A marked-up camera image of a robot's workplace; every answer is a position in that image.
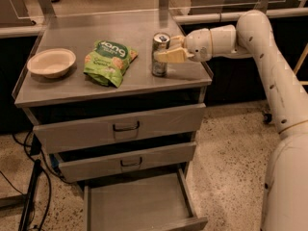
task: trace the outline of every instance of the drawer handle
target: drawer handle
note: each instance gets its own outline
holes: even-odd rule
[[[141,126],[141,124],[137,121],[137,125],[136,126],[132,126],[132,127],[126,127],[126,128],[116,128],[115,125],[113,125],[114,131],[115,132],[125,132],[125,131],[131,131],[131,130],[136,130],[139,129],[139,127]]]
[[[142,164],[142,157],[139,158],[139,161],[132,164],[124,164],[123,160],[121,160],[121,166],[122,167],[132,167],[132,166],[140,166]]]

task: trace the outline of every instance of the closed drawer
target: closed drawer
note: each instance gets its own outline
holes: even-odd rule
[[[188,162],[193,159],[195,147],[195,142],[179,143],[60,163],[59,168],[67,181],[82,181],[128,171]]]
[[[34,132],[47,153],[57,153],[196,131],[204,110],[204,104],[194,104],[40,125]]]
[[[197,231],[207,223],[196,215],[179,167],[105,177],[84,194],[87,231]]]

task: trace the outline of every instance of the can lid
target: can lid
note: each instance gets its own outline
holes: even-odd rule
[[[159,33],[154,36],[154,40],[157,42],[167,42],[170,40],[170,36],[165,33]]]

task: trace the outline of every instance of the desk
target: desk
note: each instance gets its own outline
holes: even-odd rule
[[[157,32],[181,34],[157,10],[53,18],[38,52],[70,49],[76,65],[61,79],[28,72],[20,83],[15,105],[34,123],[44,151],[56,155],[66,180],[85,186],[85,230],[193,231],[207,222],[196,216],[185,175],[212,79],[207,65],[193,62],[153,76]],[[98,39],[139,51],[118,89],[83,73]]]

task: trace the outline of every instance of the green chip bag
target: green chip bag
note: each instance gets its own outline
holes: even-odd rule
[[[138,52],[120,43],[99,40],[93,51],[85,57],[84,73],[103,86],[123,81],[123,75]]]

